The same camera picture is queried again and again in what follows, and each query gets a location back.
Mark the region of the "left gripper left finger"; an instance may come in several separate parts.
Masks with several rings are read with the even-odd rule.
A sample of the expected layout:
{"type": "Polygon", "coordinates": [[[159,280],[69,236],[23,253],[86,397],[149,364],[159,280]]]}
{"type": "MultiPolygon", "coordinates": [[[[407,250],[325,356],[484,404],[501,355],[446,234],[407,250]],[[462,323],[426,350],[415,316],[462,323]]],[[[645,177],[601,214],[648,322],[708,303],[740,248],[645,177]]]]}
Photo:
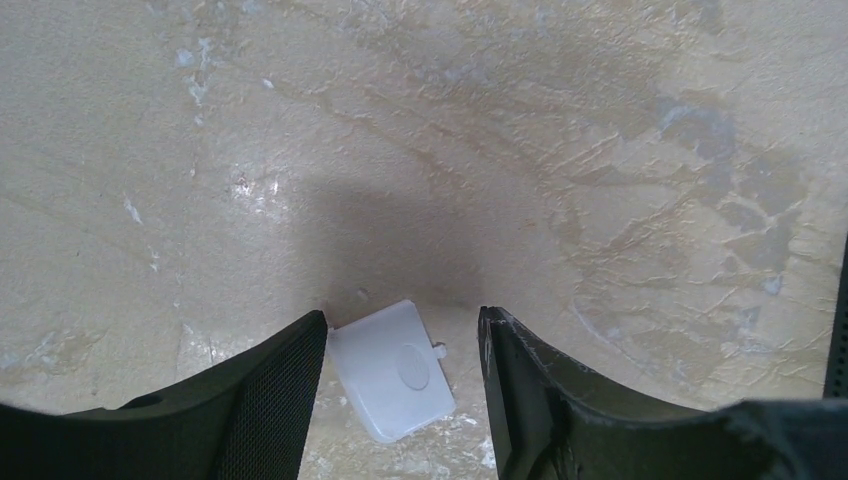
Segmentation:
{"type": "Polygon", "coordinates": [[[294,479],[324,361],[312,311],[264,342],[116,409],[5,405],[5,479],[294,479]]]}

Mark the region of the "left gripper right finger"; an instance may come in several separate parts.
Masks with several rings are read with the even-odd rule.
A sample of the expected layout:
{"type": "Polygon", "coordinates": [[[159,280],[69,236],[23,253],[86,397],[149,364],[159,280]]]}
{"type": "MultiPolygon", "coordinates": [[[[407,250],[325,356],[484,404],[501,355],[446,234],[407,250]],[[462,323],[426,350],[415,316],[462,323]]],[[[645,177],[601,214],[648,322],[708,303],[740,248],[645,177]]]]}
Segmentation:
{"type": "Polygon", "coordinates": [[[843,479],[847,403],[669,403],[566,355],[500,307],[478,341],[502,479],[843,479]]]}

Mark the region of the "white battery cover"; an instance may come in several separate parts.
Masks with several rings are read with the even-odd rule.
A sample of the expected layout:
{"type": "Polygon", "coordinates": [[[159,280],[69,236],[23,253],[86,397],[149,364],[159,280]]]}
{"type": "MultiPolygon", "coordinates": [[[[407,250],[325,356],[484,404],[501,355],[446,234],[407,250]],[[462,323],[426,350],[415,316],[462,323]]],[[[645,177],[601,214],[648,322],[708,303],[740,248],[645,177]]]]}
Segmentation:
{"type": "Polygon", "coordinates": [[[371,437],[396,442],[452,414],[456,401],[413,302],[403,300],[328,333],[327,353],[371,437]]]}

